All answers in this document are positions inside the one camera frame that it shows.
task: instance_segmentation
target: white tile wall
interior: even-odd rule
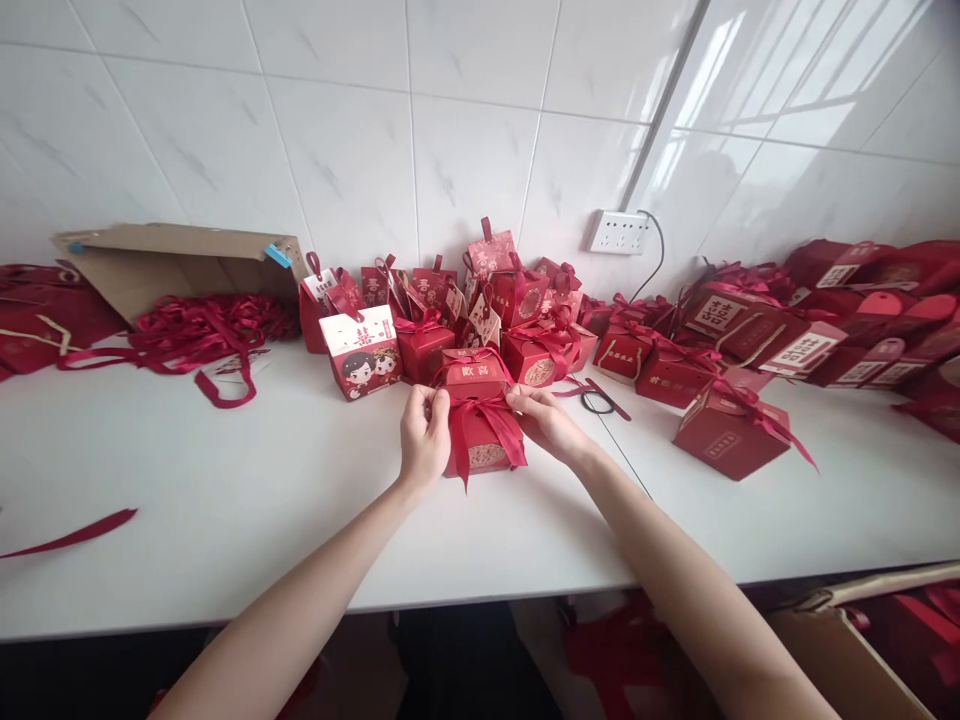
[[[479,219],[527,261],[585,253],[621,200],[695,0],[0,0],[0,262],[58,230],[290,232],[325,265],[453,256]],[[953,0],[713,0],[632,205],[698,253],[960,236]]]

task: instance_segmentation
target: pile of red ribbons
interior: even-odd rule
[[[97,348],[71,353],[57,363],[61,370],[88,370],[133,363],[161,375],[185,375],[207,363],[239,355],[240,375],[247,393],[237,400],[220,397],[203,372],[195,382],[218,408],[240,407],[257,391],[250,375],[250,351],[269,340],[295,337],[297,315],[282,300],[266,295],[208,295],[197,298],[163,297],[156,309],[137,319],[127,338],[130,348]],[[75,363],[105,358],[79,367]]]

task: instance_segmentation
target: white countertop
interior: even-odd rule
[[[794,448],[737,483],[672,444],[682,411],[593,370],[633,417],[603,419],[649,495],[736,582],[960,558],[960,445],[890,409],[905,398],[774,380],[763,400],[820,474]]]
[[[576,397],[571,414],[737,582],[960,557],[960,446],[888,411],[894,396],[777,381],[764,399],[822,475],[792,450],[738,484],[671,444],[679,411],[582,374],[633,422]],[[0,553],[139,508],[93,542],[0,560],[0,641],[230,619],[395,477],[406,386],[347,403],[299,344],[256,380],[228,411],[189,377],[130,366],[0,384]],[[526,445],[529,467],[477,475],[469,496],[442,479],[350,609],[632,584],[576,478]]]
[[[0,560],[0,641],[228,620],[396,477],[407,386],[347,403],[299,343],[255,379],[235,410],[131,366],[0,384],[0,554],[139,508],[92,542]],[[600,419],[566,403],[627,468]],[[442,478],[350,609],[632,584],[577,479],[526,449],[529,467],[472,476],[468,496]]]

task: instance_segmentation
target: white label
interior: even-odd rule
[[[914,370],[922,367],[926,367],[926,365],[918,365],[917,363],[894,363],[871,380],[870,385],[883,385],[885,387],[896,385]]]
[[[799,370],[810,362],[810,359],[819,353],[821,348],[829,347],[836,342],[834,338],[828,338],[826,335],[818,335],[817,333],[801,335],[794,341],[793,345],[784,348],[779,355],[767,360],[760,369],[772,370],[773,372],[783,372],[784,368]]]
[[[354,350],[363,350],[374,343],[393,340],[397,334],[393,329],[393,316],[389,305],[360,310],[363,322],[357,322],[349,315],[331,315],[320,319],[323,337],[334,357]]]
[[[717,330],[726,330],[730,321],[747,309],[746,305],[731,302],[718,295],[711,295],[701,306],[693,322]]]
[[[857,363],[852,368],[847,370],[843,375],[834,380],[831,385],[859,385],[868,377],[873,375],[876,370],[886,365],[887,363],[883,360]]]
[[[817,287],[836,287],[837,285],[842,285],[843,281],[848,277],[853,275],[856,272],[859,265],[834,265],[832,268],[827,270],[820,282],[817,283]]]

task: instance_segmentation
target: power socket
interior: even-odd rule
[[[612,255],[643,255],[650,216],[646,213],[597,211],[593,238],[587,250]]]

